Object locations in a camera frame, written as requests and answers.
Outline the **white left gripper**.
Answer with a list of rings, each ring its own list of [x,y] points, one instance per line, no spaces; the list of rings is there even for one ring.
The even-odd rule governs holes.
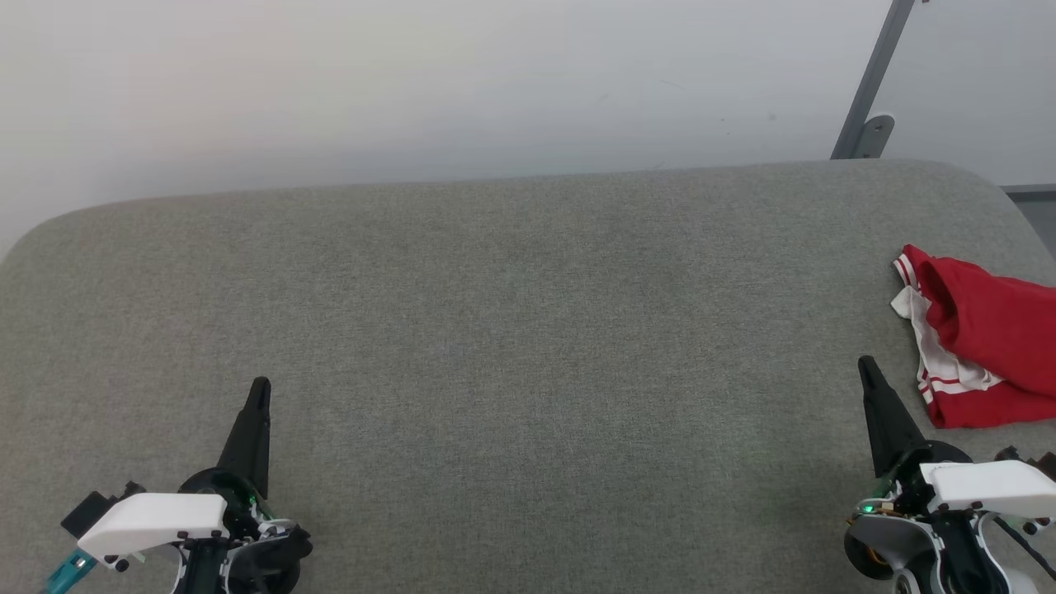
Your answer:
[[[267,511],[271,380],[256,377],[235,417],[218,469],[193,474],[177,491],[143,490],[127,485],[120,497],[92,493],[77,545],[106,565],[139,557],[164,545],[199,544],[229,547],[254,544],[278,534],[278,520]]]

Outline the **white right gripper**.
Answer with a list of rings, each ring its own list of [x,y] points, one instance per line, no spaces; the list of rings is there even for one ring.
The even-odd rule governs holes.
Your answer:
[[[930,516],[993,512],[1053,516],[1054,453],[1023,459],[1010,446],[992,461],[973,462],[944,442],[926,442],[875,358],[857,358],[874,476],[875,514]]]

